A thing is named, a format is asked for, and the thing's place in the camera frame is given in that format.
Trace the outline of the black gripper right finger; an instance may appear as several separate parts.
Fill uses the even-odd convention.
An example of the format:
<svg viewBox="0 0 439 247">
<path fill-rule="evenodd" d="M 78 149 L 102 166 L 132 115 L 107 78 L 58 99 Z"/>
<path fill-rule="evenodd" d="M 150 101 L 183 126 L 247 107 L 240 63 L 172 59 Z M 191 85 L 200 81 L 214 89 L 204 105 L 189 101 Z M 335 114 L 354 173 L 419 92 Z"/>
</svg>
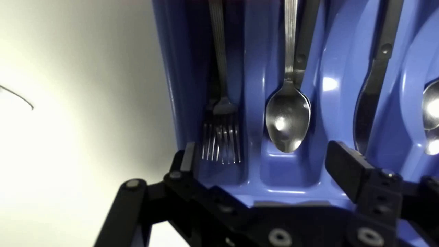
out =
<svg viewBox="0 0 439 247">
<path fill-rule="evenodd" d="M 342 141 L 329 141 L 325 169 L 355 204 L 349 221 L 349 247 L 409 247 L 398 234 L 398 221 L 408 221 L 420 239 L 439 245 L 439 182 L 423 177 L 405 181 L 398 173 L 386 173 Z"/>
</svg>

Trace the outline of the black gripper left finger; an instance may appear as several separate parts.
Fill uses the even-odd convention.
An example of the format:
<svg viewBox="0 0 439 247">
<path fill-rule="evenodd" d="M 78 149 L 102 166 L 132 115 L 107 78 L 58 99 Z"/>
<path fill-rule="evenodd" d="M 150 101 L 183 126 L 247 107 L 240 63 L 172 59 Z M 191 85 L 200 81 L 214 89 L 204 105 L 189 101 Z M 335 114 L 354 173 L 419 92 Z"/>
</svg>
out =
<svg viewBox="0 0 439 247">
<path fill-rule="evenodd" d="M 191 247 L 257 247 L 247 229 L 250 208 L 192 173 L 188 149 L 177 151 L 163 180 L 121 184 L 95 247 L 150 247 L 152 226 L 169 222 Z"/>
</svg>

